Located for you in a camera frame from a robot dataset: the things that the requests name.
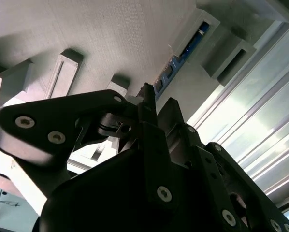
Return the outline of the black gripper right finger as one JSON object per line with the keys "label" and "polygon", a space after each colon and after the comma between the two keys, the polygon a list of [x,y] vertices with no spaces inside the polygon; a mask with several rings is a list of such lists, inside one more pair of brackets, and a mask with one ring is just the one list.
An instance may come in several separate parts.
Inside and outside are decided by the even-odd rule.
{"label": "black gripper right finger", "polygon": [[203,144],[177,100],[158,113],[184,210],[184,232],[289,232],[289,220],[219,144]]}

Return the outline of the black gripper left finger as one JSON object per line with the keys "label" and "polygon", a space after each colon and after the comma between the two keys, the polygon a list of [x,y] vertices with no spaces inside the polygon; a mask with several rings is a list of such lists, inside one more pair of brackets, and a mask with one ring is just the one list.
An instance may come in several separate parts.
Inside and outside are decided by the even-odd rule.
{"label": "black gripper left finger", "polygon": [[[0,156],[7,176],[37,213],[53,211],[85,192],[99,201],[132,200],[151,210],[173,208],[173,174],[155,93],[144,84],[133,104],[113,90],[33,101],[0,110]],[[75,178],[71,153],[119,139],[116,155]]]}

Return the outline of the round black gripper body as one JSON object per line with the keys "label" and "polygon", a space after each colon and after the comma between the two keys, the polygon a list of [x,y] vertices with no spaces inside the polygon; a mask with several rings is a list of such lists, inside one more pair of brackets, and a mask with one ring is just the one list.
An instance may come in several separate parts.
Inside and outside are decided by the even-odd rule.
{"label": "round black gripper body", "polygon": [[175,209],[147,200],[144,156],[125,151],[56,189],[36,221],[35,232],[221,232],[221,212],[209,202],[196,175],[169,162],[158,175],[170,178]]}

